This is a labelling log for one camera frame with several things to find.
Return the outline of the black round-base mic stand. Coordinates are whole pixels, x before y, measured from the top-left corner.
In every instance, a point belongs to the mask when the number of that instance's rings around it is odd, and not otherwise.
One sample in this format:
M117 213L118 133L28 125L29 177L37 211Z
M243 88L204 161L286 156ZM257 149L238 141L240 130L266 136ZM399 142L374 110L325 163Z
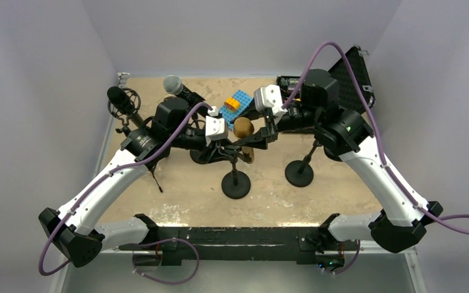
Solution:
M231 164L231 171L222 178L222 192L233 200L242 199L250 192L250 178L237 169L238 152L235 149L226 146L223 152Z

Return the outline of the gold handheld microphone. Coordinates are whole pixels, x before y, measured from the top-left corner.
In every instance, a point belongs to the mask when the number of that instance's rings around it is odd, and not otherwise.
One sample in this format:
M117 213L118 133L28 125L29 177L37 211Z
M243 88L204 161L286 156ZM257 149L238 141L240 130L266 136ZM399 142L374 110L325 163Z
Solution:
M233 122L233 134L238 139L244 139L248 136L253 135L255 128L251 120L246 117L238 117ZM247 159L248 164L252 164L255 160L254 150L248 146L241 147L242 154Z

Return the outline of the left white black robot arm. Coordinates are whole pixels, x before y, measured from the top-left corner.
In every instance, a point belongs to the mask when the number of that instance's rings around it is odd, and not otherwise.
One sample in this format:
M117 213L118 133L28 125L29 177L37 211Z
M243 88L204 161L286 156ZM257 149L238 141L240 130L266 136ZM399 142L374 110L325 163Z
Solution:
M82 267L101 250L137 244L149 250L158 241L146 217L101 227L98 221L111 204L135 181L151 172L172 147L205 151L228 137L228 123L218 108L201 101L189 106L181 98L159 105L161 115L149 119L126 138L111 161L70 201L57 209L45 208L38 216L48 240L38 260L38 271L49 276L67 264Z

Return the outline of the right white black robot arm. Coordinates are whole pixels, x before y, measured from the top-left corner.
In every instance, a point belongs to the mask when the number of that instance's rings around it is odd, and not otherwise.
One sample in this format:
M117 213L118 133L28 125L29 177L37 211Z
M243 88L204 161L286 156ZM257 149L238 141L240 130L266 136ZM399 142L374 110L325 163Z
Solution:
M298 79L299 98L283 97L280 85L259 88L253 102L233 119L242 147L264 149L278 133L309 129L314 145L344 162L366 184L382 209L375 214L332 214L319 228L319 242L333 248L343 241L371 240L392 253L419 243L442 206L419 195L379 149L378 133L355 110L341 107L340 83L328 71L310 70Z

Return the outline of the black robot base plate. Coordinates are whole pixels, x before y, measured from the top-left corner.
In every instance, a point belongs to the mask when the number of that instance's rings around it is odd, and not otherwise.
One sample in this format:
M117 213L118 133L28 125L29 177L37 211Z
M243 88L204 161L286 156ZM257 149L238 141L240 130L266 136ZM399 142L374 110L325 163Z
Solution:
M149 224L140 244L122 244L121 251L149 251L164 266L184 260L201 261L292 261L342 267L346 255L357 251L356 242L339 242L321 226L192 227Z

